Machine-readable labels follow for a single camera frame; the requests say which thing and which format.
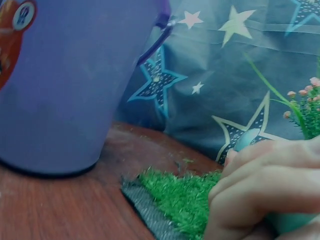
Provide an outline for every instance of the green grass mat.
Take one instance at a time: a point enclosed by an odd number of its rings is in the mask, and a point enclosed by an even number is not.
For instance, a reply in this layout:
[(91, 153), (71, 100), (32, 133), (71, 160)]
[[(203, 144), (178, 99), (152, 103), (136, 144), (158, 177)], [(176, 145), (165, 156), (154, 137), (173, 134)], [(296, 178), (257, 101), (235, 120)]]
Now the green grass mat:
[(220, 179), (220, 172), (203, 176), (148, 169), (138, 177), (154, 198), (157, 207), (189, 240), (202, 240), (208, 222), (208, 194)]

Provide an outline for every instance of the fabric backdrop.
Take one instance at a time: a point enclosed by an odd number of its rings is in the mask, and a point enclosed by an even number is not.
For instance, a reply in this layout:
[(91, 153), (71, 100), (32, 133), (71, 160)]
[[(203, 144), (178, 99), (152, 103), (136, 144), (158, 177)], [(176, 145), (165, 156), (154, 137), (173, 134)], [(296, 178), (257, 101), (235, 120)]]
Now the fabric backdrop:
[(171, 0), (171, 7), (174, 31), (134, 72), (116, 119), (163, 131), (221, 164), (249, 129), (259, 129), (254, 141), (301, 139), (244, 53), (283, 95), (303, 89), (317, 70), (320, 0)]

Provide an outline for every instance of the table surface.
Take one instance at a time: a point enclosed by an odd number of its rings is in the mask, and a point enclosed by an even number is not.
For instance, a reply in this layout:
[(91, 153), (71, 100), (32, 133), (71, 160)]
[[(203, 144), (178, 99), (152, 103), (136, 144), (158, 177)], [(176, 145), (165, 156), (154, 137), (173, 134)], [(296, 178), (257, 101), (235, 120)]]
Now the table surface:
[[(184, 159), (193, 160), (186, 164)], [(114, 123), (90, 172), (69, 179), (37, 179), (0, 167), (0, 240), (154, 240), (120, 191), (153, 166), (197, 174), (220, 168), (165, 134)]]

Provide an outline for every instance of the sticker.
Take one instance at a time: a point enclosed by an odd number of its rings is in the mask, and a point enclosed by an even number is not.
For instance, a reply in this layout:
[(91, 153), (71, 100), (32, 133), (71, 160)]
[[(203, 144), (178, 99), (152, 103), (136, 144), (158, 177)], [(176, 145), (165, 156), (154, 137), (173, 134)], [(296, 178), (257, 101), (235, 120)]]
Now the sticker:
[(12, 19), (12, 26), (15, 30), (20, 31), (29, 26), (34, 19), (36, 7), (31, 1), (22, 3), (15, 11)]
[(0, 89), (16, 66), (24, 32), (33, 24), (36, 14), (33, 0), (7, 0), (0, 6)]

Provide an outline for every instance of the star pattern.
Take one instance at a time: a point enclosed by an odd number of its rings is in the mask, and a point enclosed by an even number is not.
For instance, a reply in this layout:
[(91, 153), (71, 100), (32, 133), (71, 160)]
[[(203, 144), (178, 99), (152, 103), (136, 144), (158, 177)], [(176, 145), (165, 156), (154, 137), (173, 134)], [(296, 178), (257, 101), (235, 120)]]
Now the star pattern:
[(186, 24), (188, 26), (188, 29), (190, 30), (195, 24), (201, 24), (204, 21), (202, 21), (199, 18), (200, 11), (197, 11), (194, 14), (191, 14), (188, 11), (184, 11), (184, 19), (181, 21), (178, 21), (179, 24)]
[(200, 94), (200, 89), (204, 86), (204, 84), (201, 84), (201, 82), (199, 82), (197, 85), (193, 86), (192, 87), (192, 93), (191, 95), (197, 93), (197, 94)]
[(285, 32), (289, 35), (299, 27), (305, 25), (312, 19), (320, 23), (320, 1), (319, 0), (291, 0), (296, 4), (296, 9), (293, 13), (291, 22)]
[(216, 161), (220, 164), (224, 164), (227, 152), (229, 149), (232, 149), (238, 143), (240, 137), (245, 134), (248, 130), (258, 129), (257, 135), (254, 135), (253, 139), (251, 139), (251, 144), (256, 142), (272, 139), (272, 140), (279, 140), (282, 139), (281, 137), (268, 134), (265, 132), (268, 118), (269, 118), (269, 105), (270, 105), (270, 92), (268, 92), (264, 99), (262, 100), (261, 104), (255, 111), (254, 115), (248, 122), (246, 126), (240, 125), (238, 123), (217, 117), (212, 116), (213, 119), (220, 125), (223, 130), (224, 137), (225, 137), (225, 144), (222, 146), (218, 155), (216, 157)]
[(252, 36), (245, 25), (245, 21), (255, 12), (256, 10), (243, 11), (238, 13), (235, 6), (231, 6), (229, 20), (219, 29), (224, 31), (224, 38), (222, 47), (226, 45), (234, 34), (239, 34), (246, 38), (252, 39)]
[(128, 102), (154, 100), (155, 107), (168, 118), (168, 89), (188, 77), (166, 69), (163, 46), (156, 51), (155, 61), (149, 58), (140, 68), (147, 82), (128, 99)]

